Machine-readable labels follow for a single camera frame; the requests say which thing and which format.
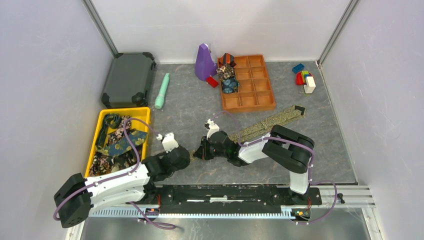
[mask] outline white wall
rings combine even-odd
[[[80,0],[0,9],[0,238],[64,239],[53,195],[85,169],[112,56]]]
[[[92,0],[119,52],[194,63],[202,43],[222,56],[317,60],[349,0]]]
[[[423,239],[424,1],[360,1],[323,73],[390,240]]]

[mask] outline purple plastic holder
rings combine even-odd
[[[217,64],[212,60],[209,48],[204,43],[199,46],[194,73],[202,81],[206,81],[209,76],[213,77],[217,74]]]

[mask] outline yellow bin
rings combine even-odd
[[[94,154],[96,152],[96,139],[99,135],[99,131],[102,128],[102,121],[106,114],[119,114],[120,116],[131,116],[132,118],[141,119],[150,125],[150,108],[148,107],[134,107],[134,108],[116,108],[116,109],[104,109],[98,115],[97,126],[95,127],[95,133],[93,142],[91,144],[90,157],[88,158],[87,168],[85,170],[85,177],[89,177],[90,167],[93,163]],[[141,151],[141,160],[146,158],[146,150],[147,150],[147,139],[149,137],[149,128],[139,121],[131,121],[131,128],[137,129],[139,131],[143,131],[147,133],[147,137],[145,142],[143,143],[143,149]],[[115,129],[111,129],[110,127],[107,129],[107,133],[111,133],[115,131]]]

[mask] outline green tube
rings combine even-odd
[[[170,74],[167,73],[163,77],[162,85],[160,86],[159,94],[156,97],[156,101],[154,101],[154,107],[157,109],[161,109],[164,106],[165,102],[165,94],[167,93],[168,83],[170,82]]]

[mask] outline gray suitcase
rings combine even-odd
[[[150,52],[117,54],[110,65],[101,102],[108,109],[147,106],[155,66]]]

